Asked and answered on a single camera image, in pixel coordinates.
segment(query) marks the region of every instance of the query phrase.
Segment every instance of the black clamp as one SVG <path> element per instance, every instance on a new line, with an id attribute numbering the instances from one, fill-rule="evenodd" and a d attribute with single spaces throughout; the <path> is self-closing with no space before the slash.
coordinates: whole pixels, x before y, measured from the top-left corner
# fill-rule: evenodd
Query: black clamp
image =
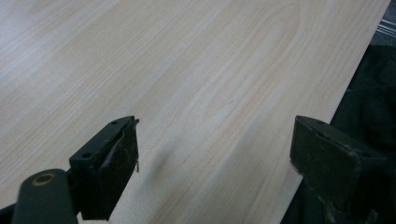
<path id="1" fill-rule="evenodd" d="M 70 160 L 70 170 L 42 171 L 22 184 L 18 201 L 0 211 L 0 223 L 78 223 L 108 220 L 134 168 L 138 172 L 133 116 L 108 123 Z"/>
<path id="2" fill-rule="evenodd" d="M 372 215 L 396 223 L 396 167 L 388 157 L 327 123 L 298 116 L 290 158 L 331 223 Z"/>

